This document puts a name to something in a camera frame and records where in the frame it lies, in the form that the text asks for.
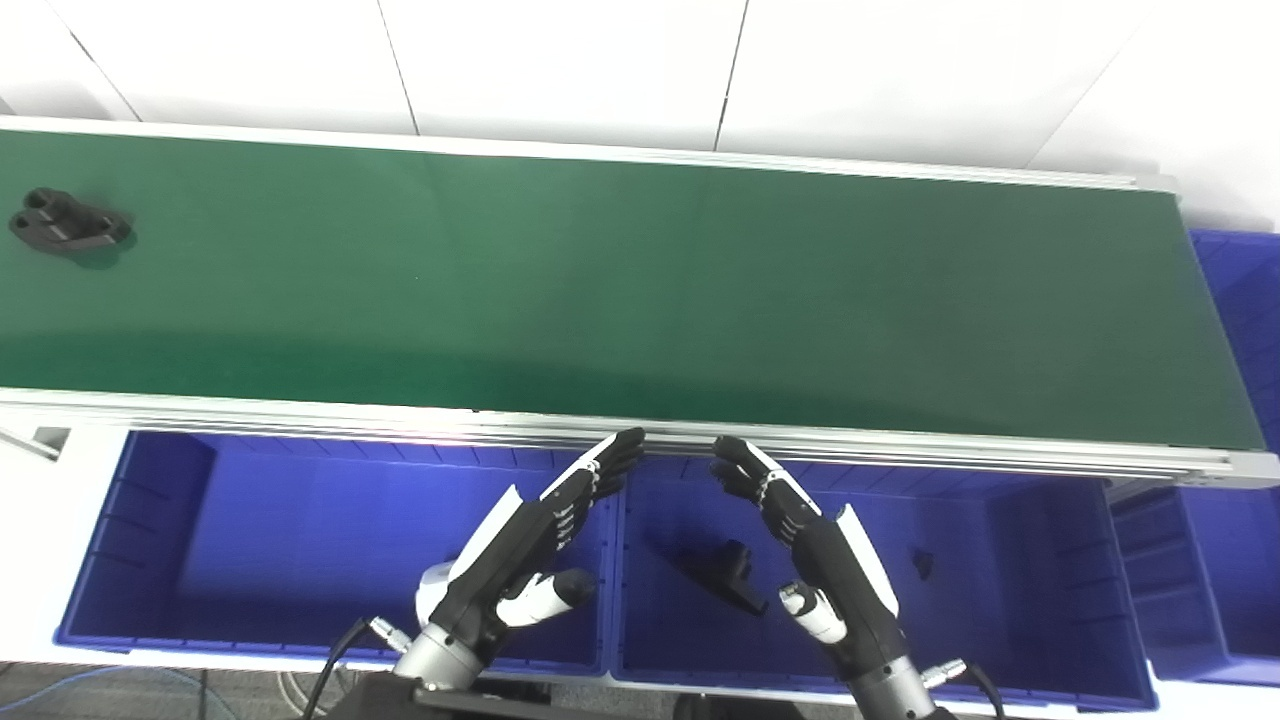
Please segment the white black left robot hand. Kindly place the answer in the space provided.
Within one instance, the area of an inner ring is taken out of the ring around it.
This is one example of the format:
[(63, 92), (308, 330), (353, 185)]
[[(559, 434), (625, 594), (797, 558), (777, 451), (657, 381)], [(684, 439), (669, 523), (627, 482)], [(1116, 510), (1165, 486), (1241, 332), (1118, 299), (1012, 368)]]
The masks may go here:
[(607, 436), (536, 498), (524, 498), (511, 486), (460, 556), (424, 575), (415, 598), (421, 628), (490, 660), (512, 630), (593, 600), (599, 587), (594, 573), (552, 566), (585, 528), (593, 507), (622, 489), (645, 438), (640, 427)]

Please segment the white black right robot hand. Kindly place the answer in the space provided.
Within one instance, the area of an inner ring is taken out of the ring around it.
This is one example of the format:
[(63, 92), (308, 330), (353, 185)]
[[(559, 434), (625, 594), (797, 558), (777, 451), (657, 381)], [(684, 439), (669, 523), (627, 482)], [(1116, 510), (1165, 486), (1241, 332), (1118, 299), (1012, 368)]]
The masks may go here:
[(751, 442), (721, 436), (713, 475), (745, 498), (790, 552), (797, 579), (780, 588), (786, 612), (832, 660), (836, 676), (883, 676), (908, 656), (896, 603), (882, 569), (868, 573), (859, 552), (872, 548), (851, 509), (827, 516), (780, 462)]

